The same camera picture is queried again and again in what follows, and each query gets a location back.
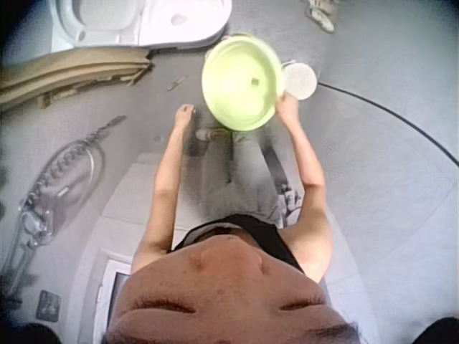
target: toilet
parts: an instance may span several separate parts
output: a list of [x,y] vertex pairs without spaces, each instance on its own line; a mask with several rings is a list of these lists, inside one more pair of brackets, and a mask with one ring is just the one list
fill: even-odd
[[210,45],[232,0],[48,0],[53,32],[73,47]]

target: eye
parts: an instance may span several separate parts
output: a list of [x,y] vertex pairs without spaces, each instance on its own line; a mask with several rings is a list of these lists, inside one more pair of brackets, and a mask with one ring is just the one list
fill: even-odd
[[154,308],[157,310],[171,310],[173,312],[182,312],[187,314],[193,314],[196,312],[195,309],[183,305],[177,301],[171,300],[142,300],[138,303],[138,309],[140,308]]
[[307,300],[299,300],[295,302],[290,302],[282,307],[279,307],[280,310],[299,310],[301,308],[306,308],[309,306],[322,305],[323,300],[320,297],[312,297]]

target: green plastic bowl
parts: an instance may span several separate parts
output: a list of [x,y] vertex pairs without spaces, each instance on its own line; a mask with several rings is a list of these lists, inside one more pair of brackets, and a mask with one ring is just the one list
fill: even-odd
[[264,125],[283,94],[280,60],[274,50],[251,36],[221,41],[202,71],[204,99],[215,118],[236,131]]

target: gray pants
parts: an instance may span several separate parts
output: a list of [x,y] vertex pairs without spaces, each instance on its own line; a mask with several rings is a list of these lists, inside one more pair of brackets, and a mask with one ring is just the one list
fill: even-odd
[[202,181],[202,201],[209,218],[248,214],[281,226],[278,195],[259,145],[259,135],[259,130],[228,133],[209,143]]

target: black top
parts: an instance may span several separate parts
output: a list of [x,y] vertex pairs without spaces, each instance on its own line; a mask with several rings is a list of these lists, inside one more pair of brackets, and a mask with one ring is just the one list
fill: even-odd
[[[209,226],[211,224],[234,224],[243,228],[257,242],[263,251],[304,273],[292,252],[280,237],[277,227],[273,224],[267,224],[249,215],[231,215],[223,219],[208,222],[197,228],[194,228],[186,234],[185,238],[175,247],[174,251],[186,246],[186,238],[193,231],[201,229],[204,226]],[[220,231],[216,229],[214,234],[227,234],[228,232],[230,232],[230,229],[223,229]]]

